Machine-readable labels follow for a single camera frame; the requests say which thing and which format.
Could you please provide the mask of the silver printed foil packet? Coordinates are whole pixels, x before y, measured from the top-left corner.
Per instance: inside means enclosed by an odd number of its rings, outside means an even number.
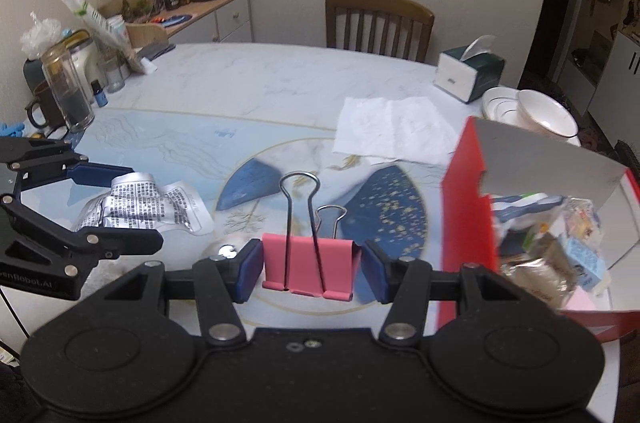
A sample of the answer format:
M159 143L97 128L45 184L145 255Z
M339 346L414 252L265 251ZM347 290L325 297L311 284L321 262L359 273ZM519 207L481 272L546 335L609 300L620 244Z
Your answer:
M86 203L74 230L81 228L183 230L208 235L214 221L200 194L185 182L157 185L146 173L129 173L112 180L105 194Z

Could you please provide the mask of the green grey white pouch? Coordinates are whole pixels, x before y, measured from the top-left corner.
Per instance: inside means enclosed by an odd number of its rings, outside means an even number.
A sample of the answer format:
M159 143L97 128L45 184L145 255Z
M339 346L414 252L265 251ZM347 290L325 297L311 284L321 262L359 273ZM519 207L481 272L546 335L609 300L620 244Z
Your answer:
M511 257L524 252L529 229L549 223L558 215L565 197L543 192L529 195L490 197L491 225L494 228L498 255Z

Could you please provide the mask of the small blue dropper bottle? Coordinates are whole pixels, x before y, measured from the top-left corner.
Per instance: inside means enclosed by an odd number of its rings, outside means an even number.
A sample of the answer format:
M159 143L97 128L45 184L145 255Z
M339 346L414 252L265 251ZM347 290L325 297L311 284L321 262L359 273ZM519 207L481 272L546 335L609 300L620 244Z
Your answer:
M91 82L91 89L93 92L93 99L96 105L99 108L103 108L108 104L108 99L106 97L104 88L102 87L99 80L93 80Z

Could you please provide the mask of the white brown round pouch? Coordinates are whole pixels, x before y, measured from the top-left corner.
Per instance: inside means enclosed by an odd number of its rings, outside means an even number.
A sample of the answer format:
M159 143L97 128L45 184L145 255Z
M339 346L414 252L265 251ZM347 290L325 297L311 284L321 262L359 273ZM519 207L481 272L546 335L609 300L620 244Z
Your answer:
M216 239L208 248L209 256L213 256L215 259L230 259L235 258L244 247L244 245L250 241L249 235L242 235L242 233L232 233L231 235L224 235L221 238Z

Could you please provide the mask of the red white cardboard box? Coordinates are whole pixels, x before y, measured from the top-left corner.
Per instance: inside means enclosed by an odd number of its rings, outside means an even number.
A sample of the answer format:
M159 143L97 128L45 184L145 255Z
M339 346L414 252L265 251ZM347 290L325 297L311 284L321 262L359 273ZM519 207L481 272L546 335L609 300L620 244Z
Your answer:
M639 328L639 185L631 170L595 152L499 122L470 117L442 180L442 269L476 263L500 273L490 197L529 195L593 202L603 238L595 311L561 310L610 342ZM529 229L524 252L545 233L567 235L562 208Z

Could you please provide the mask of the pink eraser block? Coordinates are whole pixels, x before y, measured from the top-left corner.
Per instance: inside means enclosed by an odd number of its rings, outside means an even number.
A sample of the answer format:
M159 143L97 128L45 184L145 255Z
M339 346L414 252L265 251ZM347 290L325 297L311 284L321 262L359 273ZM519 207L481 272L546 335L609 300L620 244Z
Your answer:
M582 287L576 287L562 307L562 310L568 311L595 311L596 309L593 296Z

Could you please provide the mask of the white ceramic bowl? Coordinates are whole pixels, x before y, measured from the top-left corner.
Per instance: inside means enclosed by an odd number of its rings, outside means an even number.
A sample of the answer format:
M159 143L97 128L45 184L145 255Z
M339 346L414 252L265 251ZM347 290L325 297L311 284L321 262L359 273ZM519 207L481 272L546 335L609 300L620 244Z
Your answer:
M578 134L572 115L556 100L532 90L516 93L516 114L523 126L546 136L571 139Z

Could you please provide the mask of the silver brown foil packet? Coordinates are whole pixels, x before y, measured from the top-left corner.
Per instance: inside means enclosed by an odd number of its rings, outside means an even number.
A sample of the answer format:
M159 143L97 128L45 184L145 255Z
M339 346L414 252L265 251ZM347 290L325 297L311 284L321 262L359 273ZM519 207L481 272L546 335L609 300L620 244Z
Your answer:
M550 233L534 240L524 253L503 259L499 271L553 309L564 308L578 286L560 240Z

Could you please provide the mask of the far dark wooden chair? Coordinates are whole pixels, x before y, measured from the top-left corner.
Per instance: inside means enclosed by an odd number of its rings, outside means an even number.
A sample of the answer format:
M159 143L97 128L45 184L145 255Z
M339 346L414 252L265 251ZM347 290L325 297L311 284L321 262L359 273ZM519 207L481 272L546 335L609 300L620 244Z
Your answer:
M324 0L326 46L425 64L435 14L411 0Z

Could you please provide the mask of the dark brown mug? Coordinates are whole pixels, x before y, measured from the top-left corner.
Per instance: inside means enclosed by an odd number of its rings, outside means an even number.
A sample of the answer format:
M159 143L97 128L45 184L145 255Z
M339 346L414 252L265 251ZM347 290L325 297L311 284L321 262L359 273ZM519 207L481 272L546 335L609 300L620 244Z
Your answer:
M37 130L55 131L66 124L47 82L41 82L35 87L32 100L25 111L30 124Z

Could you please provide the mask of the clear drinking glass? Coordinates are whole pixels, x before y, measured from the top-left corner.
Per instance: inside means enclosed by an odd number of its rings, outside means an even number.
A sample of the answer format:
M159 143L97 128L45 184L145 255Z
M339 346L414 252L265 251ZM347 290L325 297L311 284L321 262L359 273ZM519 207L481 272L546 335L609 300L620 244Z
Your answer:
M125 86L125 76L122 73L122 64L118 55L104 56L100 58L101 69L105 76L105 91L108 94L117 93Z

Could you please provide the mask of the pink binder clip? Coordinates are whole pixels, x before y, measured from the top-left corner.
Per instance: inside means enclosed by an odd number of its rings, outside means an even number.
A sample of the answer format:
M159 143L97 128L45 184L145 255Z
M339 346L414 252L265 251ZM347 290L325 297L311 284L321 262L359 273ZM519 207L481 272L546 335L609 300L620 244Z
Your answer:
M286 182L302 177L314 183L306 200L310 235L294 235L293 197ZM309 172L295 171L280 178L280 191L288 202L286 232L283 235L265 233L265 279L262 286L274 291L322 297L331 301L349 302L354 296L355 279L360 264L360 247L345 239L321 238L320 211L314 207L314 196L320 190L319 178Z

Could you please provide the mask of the light blue small carton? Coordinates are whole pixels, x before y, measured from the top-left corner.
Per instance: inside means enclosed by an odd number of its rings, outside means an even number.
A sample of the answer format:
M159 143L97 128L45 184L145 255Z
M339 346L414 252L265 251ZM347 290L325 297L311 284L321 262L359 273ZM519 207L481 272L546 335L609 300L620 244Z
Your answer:
M605 278L602 256L575 237L561 235L561 269L582 290L593 291Z

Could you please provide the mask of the blueberry snack packet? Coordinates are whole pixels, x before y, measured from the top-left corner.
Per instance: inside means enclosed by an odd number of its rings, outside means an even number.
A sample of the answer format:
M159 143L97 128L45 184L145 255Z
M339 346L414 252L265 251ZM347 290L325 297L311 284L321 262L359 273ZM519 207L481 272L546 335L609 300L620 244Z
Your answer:
M600 217L593 202L583 198L568 198L562 209L566 233L592 250L599 250L603 238Z

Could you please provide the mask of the white paper napkin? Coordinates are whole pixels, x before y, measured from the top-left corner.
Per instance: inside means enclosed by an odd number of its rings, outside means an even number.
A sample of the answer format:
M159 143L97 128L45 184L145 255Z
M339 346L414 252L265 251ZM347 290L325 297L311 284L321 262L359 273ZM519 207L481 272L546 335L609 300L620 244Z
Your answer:
M347 98L333 150L339 154L446 165L460 134L426 97Z

